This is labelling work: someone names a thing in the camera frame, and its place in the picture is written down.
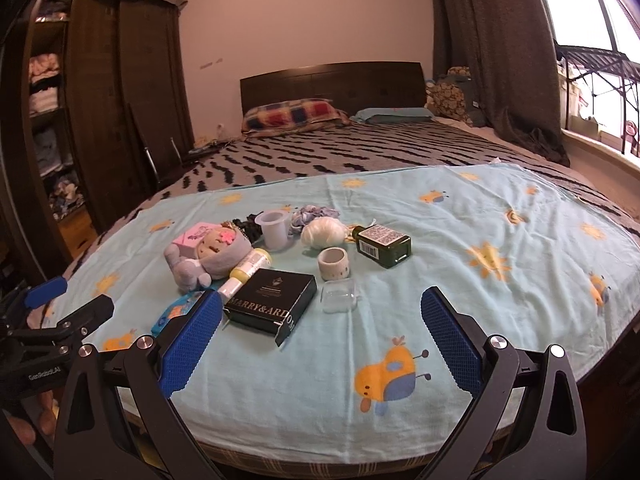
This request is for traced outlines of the person's left hand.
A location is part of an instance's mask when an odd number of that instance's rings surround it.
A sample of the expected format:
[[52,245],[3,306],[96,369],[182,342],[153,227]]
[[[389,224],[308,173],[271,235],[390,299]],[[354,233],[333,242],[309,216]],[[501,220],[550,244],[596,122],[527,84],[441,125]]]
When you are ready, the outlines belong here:
[[8,415],[8,422],[14,434],[24,445],[34,444],[38,436],[53,439],[56,429],[54,393],[52,391],[40,392],[32,400],[34,403],[30,404],[30,408],[27,410],[26,419]]

